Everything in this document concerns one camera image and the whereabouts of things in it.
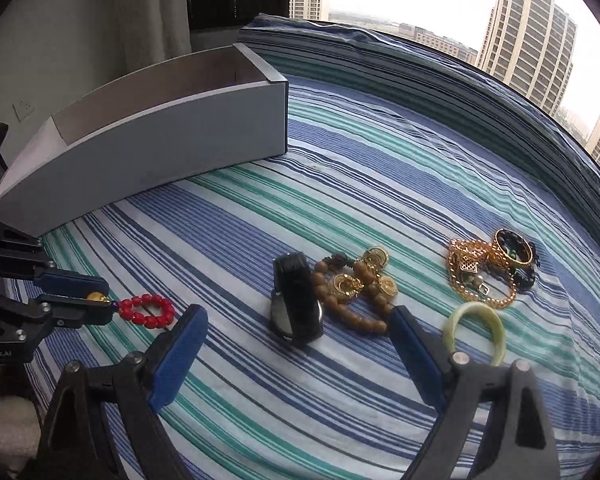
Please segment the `white fluffy towel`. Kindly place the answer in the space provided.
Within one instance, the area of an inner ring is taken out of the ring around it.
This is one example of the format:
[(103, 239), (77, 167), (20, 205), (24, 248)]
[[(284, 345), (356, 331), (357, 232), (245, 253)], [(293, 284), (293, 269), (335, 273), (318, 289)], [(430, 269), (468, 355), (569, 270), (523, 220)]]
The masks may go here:
[(41, 427), (34, 404), (20, 396), (0, 399), (0, 457), (33, 458)]

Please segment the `pale green jade bangle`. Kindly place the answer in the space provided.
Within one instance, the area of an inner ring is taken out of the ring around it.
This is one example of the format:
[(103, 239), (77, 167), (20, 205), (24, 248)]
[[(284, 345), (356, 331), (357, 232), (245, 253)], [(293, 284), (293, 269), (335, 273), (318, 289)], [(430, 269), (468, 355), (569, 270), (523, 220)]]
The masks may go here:
[(501, 366), (506, 356), (506, 331), (501, 317), (484, 302), (468, 301), (457, 307), (442, 326), (442, 341), (449, 352), (456, 350), (457, 329), (466, 321), (471, 328), (479, 327), (490, 338), (490, 364)]

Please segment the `gold black bangle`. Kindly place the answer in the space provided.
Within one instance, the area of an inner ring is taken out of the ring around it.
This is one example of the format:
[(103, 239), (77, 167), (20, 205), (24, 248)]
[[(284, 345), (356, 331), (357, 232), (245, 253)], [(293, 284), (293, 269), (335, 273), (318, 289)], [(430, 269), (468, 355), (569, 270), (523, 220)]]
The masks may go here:
[(509, 229), (498, 229), (492, 237), (492, 248), (498, 262), (506, 268), (528, 268), (533, 263), (533, 250), (528, 240)]

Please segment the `gold round earring right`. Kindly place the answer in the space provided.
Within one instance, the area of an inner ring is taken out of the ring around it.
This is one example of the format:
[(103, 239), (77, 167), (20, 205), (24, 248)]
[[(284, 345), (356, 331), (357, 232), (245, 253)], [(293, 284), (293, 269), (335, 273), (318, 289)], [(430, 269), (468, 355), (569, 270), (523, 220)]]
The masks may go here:
[(394, 279), (390, 278), (390, 276), (381, 275), (376, 281), (376, 284), (377, 294), (375, 300), (378, 304), (390, 304), (399, 292)]

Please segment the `gold round earring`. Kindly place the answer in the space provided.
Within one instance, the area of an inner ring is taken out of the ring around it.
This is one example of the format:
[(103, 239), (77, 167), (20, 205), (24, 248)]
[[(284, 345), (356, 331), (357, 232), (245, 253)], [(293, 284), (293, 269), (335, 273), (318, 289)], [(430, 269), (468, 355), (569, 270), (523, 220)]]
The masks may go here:
[(382, 247), (371, 247), (366, 249), (362, 255), (362, 260), (365, 262), (366, 266), (372, 269), (375, 273), (380, 273), (382, 270), (385, 270), (386, 266), (388, 266), (389, 254)]
[(381, 275), (376, 281), (376, 284), (377, 294), (375, 300), (378, 304), (390, 304), (399, 292), (394, 279), (390, 278), (390, 276)]

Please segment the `gold round earring top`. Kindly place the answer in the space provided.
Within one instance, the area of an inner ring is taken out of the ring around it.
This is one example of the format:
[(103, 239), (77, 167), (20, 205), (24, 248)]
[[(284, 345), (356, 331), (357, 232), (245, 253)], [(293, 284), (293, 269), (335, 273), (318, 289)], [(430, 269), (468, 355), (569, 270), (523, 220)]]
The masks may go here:
[(386, 266), (388, 266), (389, 254), (382, 247), (371, 247), (366, 249), (362, 255), (362, 260), (365, 262), (366, 266), (372, 269), (375, 273), (380, 273), (382, 270), (385, 270)]

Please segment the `black watch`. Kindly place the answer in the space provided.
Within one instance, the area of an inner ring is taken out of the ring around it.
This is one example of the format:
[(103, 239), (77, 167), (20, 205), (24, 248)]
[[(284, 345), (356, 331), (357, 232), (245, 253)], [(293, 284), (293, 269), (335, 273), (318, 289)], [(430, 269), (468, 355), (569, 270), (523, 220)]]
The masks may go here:
[(311, 275), (303, 252), (282, 255), (273, 261), (270, 327), (295, 347), (304, 347), (323, 335), (323, 309)]

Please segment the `grey cardboard box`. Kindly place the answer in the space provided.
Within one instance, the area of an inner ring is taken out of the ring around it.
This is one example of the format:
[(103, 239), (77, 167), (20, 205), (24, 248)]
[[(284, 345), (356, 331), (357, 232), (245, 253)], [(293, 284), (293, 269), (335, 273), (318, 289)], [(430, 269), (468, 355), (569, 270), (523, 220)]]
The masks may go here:
[(287, 151), (289, 82), (244, 44), (171, 58), (53, 114), (0, 182), (0, 221), (32, 236), (197, 174)]

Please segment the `striped blue green bedsheet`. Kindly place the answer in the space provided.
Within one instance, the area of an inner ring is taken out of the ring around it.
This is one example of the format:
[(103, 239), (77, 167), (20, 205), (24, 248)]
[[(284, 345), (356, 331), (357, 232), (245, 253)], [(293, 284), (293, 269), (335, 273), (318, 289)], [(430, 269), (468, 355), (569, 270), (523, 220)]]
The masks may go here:
[(273, 259), (389, 253), (399, 304), (430, 332), (460, 298), (446, 248), (501, 228), (535, 244), (502, 312), (530, 362), (560, 474), (600, 456), (600, 168), (497, 80), (373, 32), (261, 16), (240, 40), (289, 80), (282, 156), (106, 206), (48, 233), (64, 269), (114, 296), (201, 304), (210, 327), (166, 431), (196, 479), (396, 479), (434, 423), (386, 337), (336, 320), (306, 348), (268, 327)]

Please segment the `beige curtain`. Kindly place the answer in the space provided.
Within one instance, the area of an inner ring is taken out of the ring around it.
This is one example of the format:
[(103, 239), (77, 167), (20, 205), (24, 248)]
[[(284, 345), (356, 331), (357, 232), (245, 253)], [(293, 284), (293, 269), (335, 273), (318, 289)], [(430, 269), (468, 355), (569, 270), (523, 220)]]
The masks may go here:
[(187, 0), (114, 0), (126, 69), (189, 53)]

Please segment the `wall socket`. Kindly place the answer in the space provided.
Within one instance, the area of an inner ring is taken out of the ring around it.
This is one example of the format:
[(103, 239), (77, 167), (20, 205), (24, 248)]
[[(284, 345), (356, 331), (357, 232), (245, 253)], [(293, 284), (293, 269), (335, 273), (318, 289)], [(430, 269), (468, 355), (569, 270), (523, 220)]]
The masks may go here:
[(19, 100), (12, 104), (18, 122), (24, 122), (33, 112), (34, 107), (27, 101)]

